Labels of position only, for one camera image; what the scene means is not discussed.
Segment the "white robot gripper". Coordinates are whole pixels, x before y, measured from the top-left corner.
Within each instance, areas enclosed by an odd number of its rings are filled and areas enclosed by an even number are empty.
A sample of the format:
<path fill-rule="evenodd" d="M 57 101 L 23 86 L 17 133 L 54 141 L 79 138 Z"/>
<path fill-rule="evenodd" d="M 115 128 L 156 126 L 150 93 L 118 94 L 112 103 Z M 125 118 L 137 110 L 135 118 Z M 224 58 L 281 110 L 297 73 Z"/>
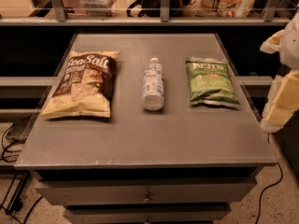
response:
<path fill-rule="evenodd" d="M 280 62 L 291 69 L 299 68 L 299 13 L 286 25 L 267 38 L 260 51 L 273 54 L 279 51 Z M 267 103 L 262 113 L 260 126 L 266 133 L 275 133 L 299 110 L 299 71 L 291 71 L 285 77 L 276 75 Z"/>

